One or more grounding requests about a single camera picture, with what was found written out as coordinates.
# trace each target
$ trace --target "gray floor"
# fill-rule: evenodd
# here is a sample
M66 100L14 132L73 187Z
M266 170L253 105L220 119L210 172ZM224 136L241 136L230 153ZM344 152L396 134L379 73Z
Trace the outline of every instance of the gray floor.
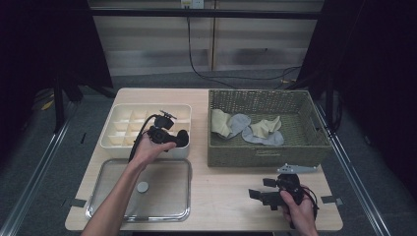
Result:
M279 76L281 73L282 70L269 70L221 72L210 75L271 78ZM295 79L294 73L288 75L285 80ZM203 80L194 73L117 77L113 78L113 81L114 91L123 87L227 88L225 85ZM239 89L274 89L280 85L279 80L252 81L229 78L222 81ZM72 199L77 194L89 158L113 102L111 98L105 98L89 88L83 88L83 92L85 98L78 104L76 115L35 193L17 235L79 234L65 229L64 222L69 208L63 203L66 199ZM54 124L53 107L46 111L34 111L20 143L12 153L11 160L6 166L3 166L0 173L0 222L2 226L46 150L51 140ZM337 135L349 155L351 165L357 170L371 199L387 224L390 235L415 235L417 233L416 203L385 166L379 152L367 145L364 140L365 134L352 119L348 110L344 110ZM348 178L343 173L335 154L323 162L323 169L333 195L343 199L344 205L339 206L338 209L344 225L338 232L323 232L321 235L378 235ZM145 233L142 235L178 235L178 233ZM223 234L206 233L204 235ZM270 234L251 233L250 235Z

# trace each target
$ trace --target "wall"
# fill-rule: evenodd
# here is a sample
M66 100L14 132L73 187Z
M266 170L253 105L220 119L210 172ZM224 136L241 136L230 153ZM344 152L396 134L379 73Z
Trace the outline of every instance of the wall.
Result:
M90 1L91 7L180 8L179 0ZM323 1L206 0L206 9L319 12ZM187 20L94 17L112 76L191 71ZM198 71L274 69L302 64L316 21L193 18Z

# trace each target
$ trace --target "black device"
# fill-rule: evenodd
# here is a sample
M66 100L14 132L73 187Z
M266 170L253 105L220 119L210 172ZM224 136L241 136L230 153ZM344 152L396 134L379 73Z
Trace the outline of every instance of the black device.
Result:
M270 206L271 210L278 210L278 206L286 206L285 201L282 199L279 192L287 191L294 202L297 205L300 205L303 202L304 195L307 195L310 200L312 201L314 207L314 218L317 217L317 199L316 195L308 188L302 187L300 184L300 179L298 178L297 174L280 174L278 175L277 179L263 179L264 186L268 187L278 187L278 192L260 192L256 190L249 190L249 197L251 199L259 200L263 203L264 206ZM294 229L294 224L291 222L290 227Z
M135 139L135 143L132 147L132 150L129 156L129 162L133 159L133 156L135 155L135 152L136 152L136 148L138 148L138 145L142 139L142 135L144 134L145 126L147 125L148 121L151 118L154 118L155 120L153 122L153 125L150 126L149 130L147 130L146 133L148 133L149 138L154 143L165 144L165 143L173 142L177 145L177 148L183 148L190 141L188 133L185 130L180 130L176 137L170 135L167 132L167 130L171 129L172 126L174 125L174 122L172 121L172 119L177 119L177 118L163 110L160 110L160 112L163 115L153 114L150 117L148 117L148 119L145 121L144 125L142 126L141 131L138 133L138 136Z

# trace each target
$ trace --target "cable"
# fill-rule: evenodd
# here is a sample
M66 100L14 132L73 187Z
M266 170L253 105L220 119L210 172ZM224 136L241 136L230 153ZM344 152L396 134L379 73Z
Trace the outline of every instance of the cable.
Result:
M317 213L318 213L318 210L319 210L319 206L317 205L317 197L316 197L316 194L311 189L309 189L309 188L306 188L306 187L302 187L302 188L303 188L304 194L307 195L307 197L309 197L310 201L313 204L313 214L314 214L314 219L316 220Z
M271 77L271 78L251 78L251 77L234 77L234 76L221 76L221 77L216 77L216 76L205 76L200 74L199 72L197 72L197 70L194 67L194 63L193 63L193 57L191 55L191 30L190 30L190 18L187 18L187 30L188 30L188 54L189 54L189 59L190 59L190 65L191 68L193 69L194 73L196 73L196 75L198 75L200 78L207 80L207 81L212 81L212 82L216 82L219 84L222 84L224 86L233 88L233 89L237 89L236 87L229 85L225 82L221 82L215 79L239 79L239 80L251 80L251 81L271 81L271 80L276 80L276 79L280 79L280 78L284 78L286 75L290 74L291 72L295 71L296 69L301 68L301 66L297 66L297 67L289 67L286 68L282 74L280 76L276 76L276 77ZM283 80L281 80L281 84L274 88L274 89L278 89L279 87L281 87L283 84Z
M132 150L131 150L131 153L129 155L129 162L135 156L136 149L138 148L138 145L139 145L139 143L141 142L141 139L142 139L142 135L144 134L145 126L147 125L147 123L149 122L149 120L151 118L157 118L157 115L151 115L150 117L148 117L148 119L145 121L144 125L142 126L141 131L138 133L138 136L136 137L136 139L134 141L134 144L132 146Z

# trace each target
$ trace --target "white plastic tray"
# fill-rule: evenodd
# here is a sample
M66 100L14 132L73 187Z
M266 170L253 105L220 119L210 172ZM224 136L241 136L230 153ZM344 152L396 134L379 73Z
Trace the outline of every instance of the white plastic tray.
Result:
M110 118L104 126L100 145L112 157L129 158L132 146L145 121L153 114L162 115L160 110L170 113L177 119L172 119L174 125L168 131L177 136L180 130L191 131L191 106L187 104L118 104L110 111ZM148 121L145 130L153 125L154 119ZM190 142L185 147L176 147L163 152L163 158L187 158Z

